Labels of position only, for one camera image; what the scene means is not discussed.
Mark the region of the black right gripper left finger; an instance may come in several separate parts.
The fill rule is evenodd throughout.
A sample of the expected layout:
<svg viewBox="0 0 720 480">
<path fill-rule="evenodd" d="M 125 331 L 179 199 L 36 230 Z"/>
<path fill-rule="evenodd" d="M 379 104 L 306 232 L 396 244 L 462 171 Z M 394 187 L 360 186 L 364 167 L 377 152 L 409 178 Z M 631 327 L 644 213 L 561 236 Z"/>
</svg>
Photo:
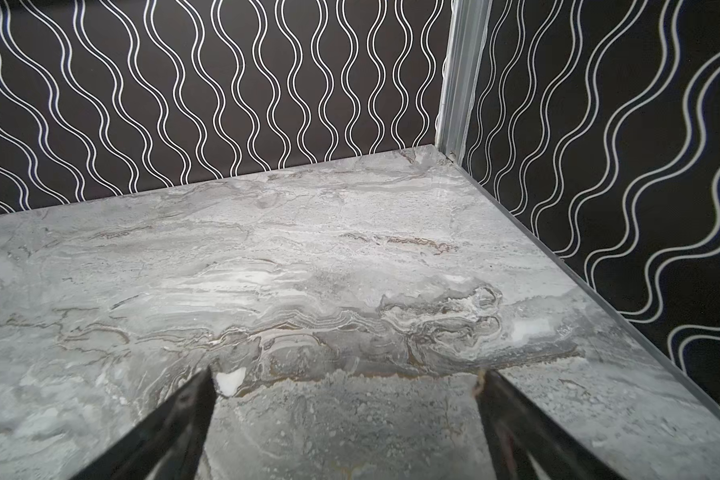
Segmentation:
<svg viewBox="0 0 720 480">
<path fill-rule="evenodd" d="M 212 370 L 194 375 L 76 479 L 193 479 L 217 392 Z"/>
</svg>

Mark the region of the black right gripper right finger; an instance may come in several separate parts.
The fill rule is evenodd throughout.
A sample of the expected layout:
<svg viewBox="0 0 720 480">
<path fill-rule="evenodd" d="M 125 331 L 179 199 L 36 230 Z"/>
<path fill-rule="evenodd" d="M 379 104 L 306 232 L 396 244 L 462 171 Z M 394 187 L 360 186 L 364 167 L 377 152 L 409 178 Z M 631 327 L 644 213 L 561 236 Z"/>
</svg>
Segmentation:
<svg viewBox="0 0 720 480">
<path fill-rule="evenodd" d="M 620 479 L 496 370 L 478 373 L 475 401 L 498 479 Z"/>
</svg>

